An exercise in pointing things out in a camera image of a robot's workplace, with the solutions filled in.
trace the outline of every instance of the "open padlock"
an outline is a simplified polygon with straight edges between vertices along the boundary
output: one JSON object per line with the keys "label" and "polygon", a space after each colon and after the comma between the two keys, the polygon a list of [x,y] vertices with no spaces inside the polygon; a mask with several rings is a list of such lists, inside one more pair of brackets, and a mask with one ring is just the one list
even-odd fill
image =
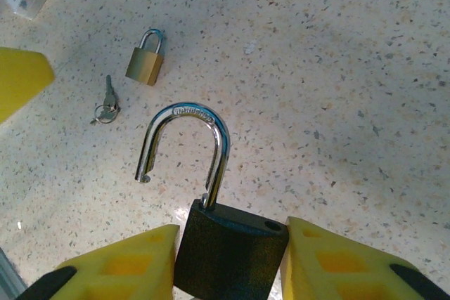
{"label": "open padlock", "polygon": [[177,103],[157,113],[148,126],[135,179],[150,181],[147,173],[153,168],[162,129],[182,116],[204,121],[215,147],[207,192],[194,200],[186,222],[174,285],[202,300],[267,299],[289,241],[288,229],[216,203],[230,148],[230,135],[219,115],[198,103]]}
{"label": "open padlock", "polygon": [[[147,39],[155,34],[158,38],[155,52],[145,49]],[[144,33],[139,47],[136,47],[128,64],[126,77],[153,86],[156,83],[162,64],[162,56],[159,54],[162,44],[162,33],[155,28]]]}

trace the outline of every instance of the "padlock shackle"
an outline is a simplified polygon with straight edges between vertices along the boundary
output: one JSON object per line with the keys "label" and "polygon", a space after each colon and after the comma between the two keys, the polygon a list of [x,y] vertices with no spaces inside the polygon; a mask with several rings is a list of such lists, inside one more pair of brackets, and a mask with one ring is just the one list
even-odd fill
{"label": "padlock shackle", "polygon": [[153,169],[162,130],[169,122],[183,116],[201,119],[212,130],[214,136],[214,154],[206,180],[207,193],[202,196],[203,208],[211,210],[216,204],[217,194],[230,155],[230,134],[224,120],[205,105],[192,102],[175,103],[155,115],[148,125],[146,137],[143,139],[141,156],[134,178],[140,183],[150,181],[147,173]]}
{"label": "padlock shackle", "polygon": [[156,28],[150,28],[147,32],[145,32],[143,34],[141,43],[139,44],[139,48],[140,49],[144,48],[144,46],[146,45],[147,39],[152,34],[156,34],[156,36],[157,36],[157,46],[156,46],[155,54],[159,54],[160,49],[161,49],[161,44],[162,44],[162,32]]}

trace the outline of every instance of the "yellow object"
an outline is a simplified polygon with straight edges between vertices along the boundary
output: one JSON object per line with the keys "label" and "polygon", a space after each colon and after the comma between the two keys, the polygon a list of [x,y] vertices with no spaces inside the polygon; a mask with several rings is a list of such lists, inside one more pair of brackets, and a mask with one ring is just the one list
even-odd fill
{"label": "yellow object", "polygon": [[172,300],[178,225],[165,225],[70,259],[77,273],[51,300]]}
{"label": "yellow object", "polygon": [[283,300],[423,300],[390,269],[409,262],[289,217]]}
{"label": "yellow object", "polygon": [[0,123],[53,79],[53,70],[43,54],[0,47]]}

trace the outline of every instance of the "black padlock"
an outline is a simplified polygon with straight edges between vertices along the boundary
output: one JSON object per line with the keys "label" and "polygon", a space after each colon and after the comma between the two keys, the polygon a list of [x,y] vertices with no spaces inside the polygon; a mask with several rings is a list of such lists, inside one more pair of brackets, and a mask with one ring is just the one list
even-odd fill
{"label": "black padlock", "polygon": [[149,182],[162,128],[180,116],[203,120],[215,139],[207,193],[194,200],[175,261],[174,285],[202,300],[262,300],[269,297],[289,242],[287,227],[255,214],[216,204],[229,157],[224,121],[198,103],[161,110],[148,126],[136,180]]}

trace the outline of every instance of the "key ring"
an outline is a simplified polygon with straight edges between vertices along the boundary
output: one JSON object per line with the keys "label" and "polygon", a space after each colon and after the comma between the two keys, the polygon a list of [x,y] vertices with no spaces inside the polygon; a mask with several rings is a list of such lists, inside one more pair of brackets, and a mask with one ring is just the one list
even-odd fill
{"label": "key ring", "polygon": [[109,124],[109,123],[111,123],[112,121],[115,120],[115,118],[119,114],[119,110],[117,108],[112,108],[112,110],[110,111],[110,113],[114,114],[114,117],[112,119],[100,119],[99,118],[100,115],[98,115],[97,112],[98,112],[98,110],[100,108],[105,108],[105,107],[110,107],[110,106],[109,105],[98,105],[96,107],[96,109],[94,110],[94,118],[95,118],[95,120],[97,122],[100,122],[100,123],[103,123],[103,124]]}

